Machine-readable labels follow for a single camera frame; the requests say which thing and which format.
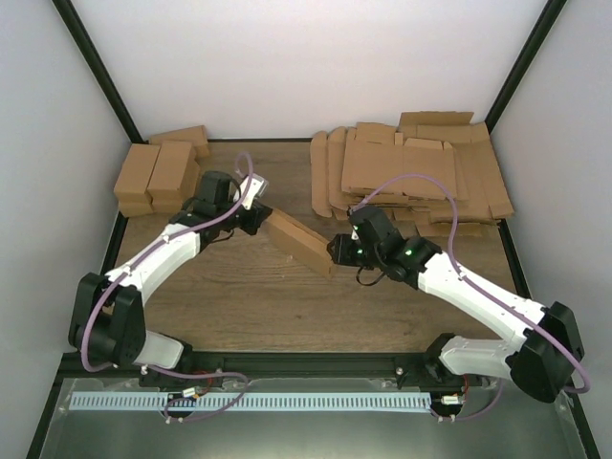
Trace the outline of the brown cardboard box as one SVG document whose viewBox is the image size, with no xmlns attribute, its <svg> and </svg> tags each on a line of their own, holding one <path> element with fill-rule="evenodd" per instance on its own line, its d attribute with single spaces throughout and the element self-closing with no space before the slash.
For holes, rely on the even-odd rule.
<svg viewBox="0 0 612 459">
<path fill-rule="evenodd" d="M 274 209 L 264 222 L 272 243 L 320 276 L 331 279 L 336 265 L 327 251 L 328 240 L 294 217 Z"/>
</svg>

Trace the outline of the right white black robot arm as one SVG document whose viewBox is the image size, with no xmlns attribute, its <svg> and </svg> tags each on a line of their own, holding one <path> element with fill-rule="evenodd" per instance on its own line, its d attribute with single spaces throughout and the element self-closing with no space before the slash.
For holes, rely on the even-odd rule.
<svg viewBox="0 0 612 459">
<path fill-rule="evenodd" d="M 533 399 L 552 403 L 568 390 L 584 357 L 573 311 L 556 301 L 543 306 L 513 294 L 471 272 L 434 242 L 405 237 L 383 210 L 365 206 L 349 217 L 352 230 L 327 246 L 333 262 L 359 270 L 378 270 L 453 305 L 496 333 L 496 339 L 454 334 L 428 348 L 427 378 L 445 385 L 457 375 L 509 380 Z"/>
</svg>

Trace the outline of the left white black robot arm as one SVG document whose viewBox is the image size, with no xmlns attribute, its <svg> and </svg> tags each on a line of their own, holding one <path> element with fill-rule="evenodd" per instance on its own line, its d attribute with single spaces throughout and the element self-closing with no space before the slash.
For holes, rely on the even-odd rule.
<svg viewBox="0 0 612 459">
<path fill-rule="evenodd" d="M 196 364 L 185 355 L 186 344 L 147 330 L 144 307 L 172 274 L 220 241 L 222 233 L 255 235 L 272 213 L 260 201 L 268 185 L 257 174 L 236 181 L 228 173 L 209 171 L 196 194 L 144 249 L 107 273 L 84 275 L 68 333 L 84 367 L 93 360 L 104 366 L 157 367 L 173 385 L 188 384 Z"/>
</svg>

